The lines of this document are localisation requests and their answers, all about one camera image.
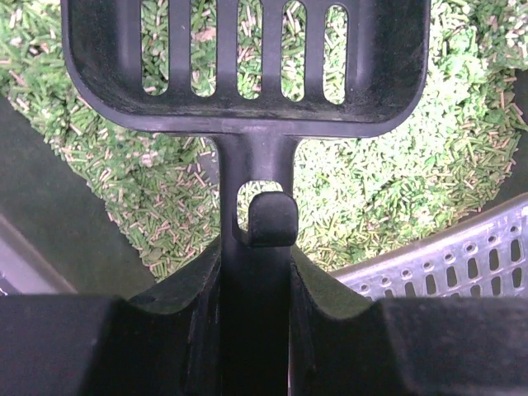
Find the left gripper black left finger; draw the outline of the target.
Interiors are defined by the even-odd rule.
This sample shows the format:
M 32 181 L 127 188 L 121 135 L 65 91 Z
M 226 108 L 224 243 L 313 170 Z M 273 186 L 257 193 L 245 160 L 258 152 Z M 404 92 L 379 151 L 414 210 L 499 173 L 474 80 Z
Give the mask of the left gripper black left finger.
M 219 250 L 132 299 L 1 300 L 4 395 L 217 395 Z

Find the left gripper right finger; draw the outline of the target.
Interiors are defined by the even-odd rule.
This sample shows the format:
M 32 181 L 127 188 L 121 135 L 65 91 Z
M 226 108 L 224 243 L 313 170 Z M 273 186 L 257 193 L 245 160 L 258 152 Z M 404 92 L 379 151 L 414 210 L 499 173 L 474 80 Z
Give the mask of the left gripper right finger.
M 290 272 L 293 395 L 524 395 L 527 303 L 383 298 L 309 260 Z

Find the dark green litter box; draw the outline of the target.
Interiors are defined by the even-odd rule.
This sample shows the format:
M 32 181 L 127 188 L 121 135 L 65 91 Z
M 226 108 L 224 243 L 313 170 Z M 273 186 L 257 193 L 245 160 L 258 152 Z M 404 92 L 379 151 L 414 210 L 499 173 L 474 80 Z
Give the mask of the dark green litter box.
M 300 139 L 371 138 L 396 128 L 416 107 L 426 69 L 377 73 L 366 88 L 341 105 L 323 95 L 321 68 L 309 68 L 303 99 L 281 91 L 278 68 L 265 68 L 262 93 L 243 98 L 236 70 L 223 67 L 209 97 L 191 90 L 188 65 L 169 69 L 159 95 L 143 87 L 139 62 L 128 66 L 68 63 L 68 80 L 101 116 L 125 128 L 150 133 L 203 134 L 219 144 L 222 260 L 220 300 L 236 312 L 288 309 L 288 243 L 263 247 L 248 242 L 236 224 L 236 195 L 259 177 L 279 182 L 283 197 L 293 191 L 293 154 Z M 21 234 L 39 254 L 33 275 L 9 275 L 28 295 L 115 292 L 131 296 L 153 284 L 127 258 L 104 253 L 118 238 L 102 217 L 101 202 L 88 196 L 56 160 L 41 150 L 31 127 L 6 106 L 1 109 L 1 230 Z

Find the black litter scoop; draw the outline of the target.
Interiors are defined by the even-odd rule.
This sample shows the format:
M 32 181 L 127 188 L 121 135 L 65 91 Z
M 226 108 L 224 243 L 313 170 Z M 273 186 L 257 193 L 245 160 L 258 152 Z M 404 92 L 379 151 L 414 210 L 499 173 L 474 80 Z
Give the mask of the black litter scoop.
M 113 302 L 90 395 L 381 395 L 406 390 L 384 305 L 295 245 L 302 138 L 371 138 L 401 125 L 427 74 L 428 1 L 346 1 L 345 100 L 323 94 L 328 1 L 306 6 L 304 98 L 281 91 L 284 4 L 262 11 L 262 90 L 238 92 L 238 3 L 217 4 L 217 85 L 191 90 L 191 4 L 168 6 L 169 84 L 140 85 L 140 4 L 64 1 L 63 51 L 82 98 L 132 130 L 204 135 L 219 155 L 220 234 L 129 302 Z

